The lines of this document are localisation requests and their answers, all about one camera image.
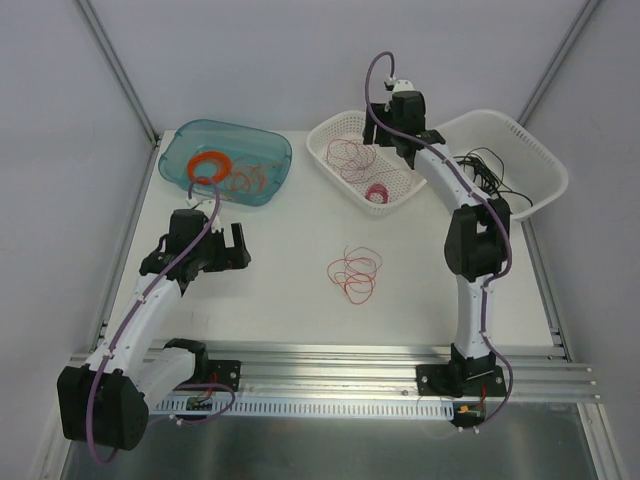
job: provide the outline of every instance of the white wall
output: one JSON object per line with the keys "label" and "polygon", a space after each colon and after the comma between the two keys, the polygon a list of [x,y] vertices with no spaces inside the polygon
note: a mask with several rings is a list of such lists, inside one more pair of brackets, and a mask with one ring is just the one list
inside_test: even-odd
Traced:
{"label": "white wall", "polygon": [[73,2],[0,3],[0,478],[25,478],[150,147]]}
{"label": "white wall", "polygon": [[640,478],[640,2],[608,0],[528,129],[570,173],[535,216],[578,361],[592,362]]}
{"label": "white wall", "polygon": [[311,129],[363,109],[367,66],[387,49],[432,125],[483,107],[517,116],[582,3],[94,0],[160,130],[202,117]]}

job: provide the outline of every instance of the white plastic basket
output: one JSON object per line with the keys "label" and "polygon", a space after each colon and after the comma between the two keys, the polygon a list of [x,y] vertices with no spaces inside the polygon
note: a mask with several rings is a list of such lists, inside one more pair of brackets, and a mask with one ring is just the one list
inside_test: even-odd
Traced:
{"label": "white plastic basket", "polygon": [[[437,127],[454,156],[485,147],[504,162],[504,184],[531,199],[504,195],[512,220],[522,221],[558,198],[567,189],[564,165],[515,120],[494,110],[474,110]],[[494,173],[501,165],[486,150],[475,152]]]}
{"label": "white plastic basket", "polygon": [[[405,161],[396,155],[394,148],[375,147],[376,161],[367,172],[367,177],[371,177],[372,180],[365,183],[350,184],[327,164],[327,148],[332,140],[362,142],[365,118],[365,113],[357,110],[331,117],[309,133],[307,148],[316,160],[318,168],[359,207],[371,215],[385,215],[406,202],[424,186],[426,180],[411,171]],[[386,187],[389,192],[387,203],[373,203],[365,198],[367,190],[374,183],[381,183]]]}

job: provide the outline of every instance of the robotic arm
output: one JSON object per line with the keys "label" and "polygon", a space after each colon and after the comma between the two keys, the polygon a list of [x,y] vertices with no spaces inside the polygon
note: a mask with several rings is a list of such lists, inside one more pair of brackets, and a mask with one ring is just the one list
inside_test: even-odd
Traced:
{"label": "robotic arm", "polygon": [[[233,247],[226,247],[223,229],[200,209],[211,211],[213,201],[193,209],[175,210],[169,233],[143,261],[135,292],[126,316],[142,300],[122,332],[110,334],[82,367],[66,367],[58,377],[58,399],[64,435],[70,440],[87,440],[87,406],[96,375],[101,374],[93,402],[93,439],[96,444],[131,450],[147,427],[149,410],[178,385],[186,381],[203,383],[209,377],[208,355],[203,343],[173,339],[160,356],[143,368],[144,356],[173,305],[184,295],[200,271],[219,272],[246,268],[251,261],[240,224],[232,224]],[[202,234],[195,246],[166,270]],[[144,292],[155,282],[153,289]],[[113,348],[114,338],[117,349]]]}
{"label": "robotic arm", "polygon": [[[395,147],[398,156],[429,181],[452,216],[444,254],[458,283],[458,330],[447,367],[427,369],[428,387],[433,394],[453,397],[478,395],[483,387],[491,387],[495,395],[504,396],[502,370],[496,366],[497,352],[489,338],[491,282],[505,275],[510,266],[509,261],[501,271],[503,262],[510,260],[509,205],[480,190],[452,160],[442,135],[427,130],[426,103],[411,82],[397,80],[392,73],[385,82],[391,92],[389,102],[370,102],[371,71],[385,55],[391,56],[389,52],[378,55],[367,74],[364,143]],[[502,385],[497,393],[496,383]]]}

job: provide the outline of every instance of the teal bin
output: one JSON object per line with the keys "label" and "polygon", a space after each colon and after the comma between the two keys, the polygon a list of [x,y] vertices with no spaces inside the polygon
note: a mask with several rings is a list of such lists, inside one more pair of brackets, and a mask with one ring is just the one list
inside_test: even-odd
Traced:
{"label": "teal bin", "polygon": [[[200,161],[210,155],[224,161]],[[189,172],[219,176],[223,200],[253,207],[271,200],[290,167],[291,144],[282,135],[214,120],[194,120],[180,127],[158,161],[162,177],[185,191],[191,184]],[[194,191],[212,194],[207,185],[197,184]]]}

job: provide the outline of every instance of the table surface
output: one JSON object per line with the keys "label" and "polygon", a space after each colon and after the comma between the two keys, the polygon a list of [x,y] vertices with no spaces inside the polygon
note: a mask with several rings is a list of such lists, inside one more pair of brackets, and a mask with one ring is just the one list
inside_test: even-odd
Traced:
{"label": "table surface", "polygon": [[[223,202],[221,220],[241,222],[252,262],[245,270],[200,274],[169,314],[156,339],[343,345],[447,345],[455,336],[457,287],[443,245],[450,216],[427,184],[398,210],[372,217],[320,173],[307,151],[308,132],[279,132],[293,148],[289,176],[262,207]],[[166,131],[160,152],[171,142]],[[121,319],[140,262],[169,228],[184,191],[151,176],[118,288],[108,331]],[[496,282],[497,345],[553,345],[519,224],[511,226],[513,269]],[[379,252],[384,265],[364,305],[349,303],[327,265],[346,246]]]}

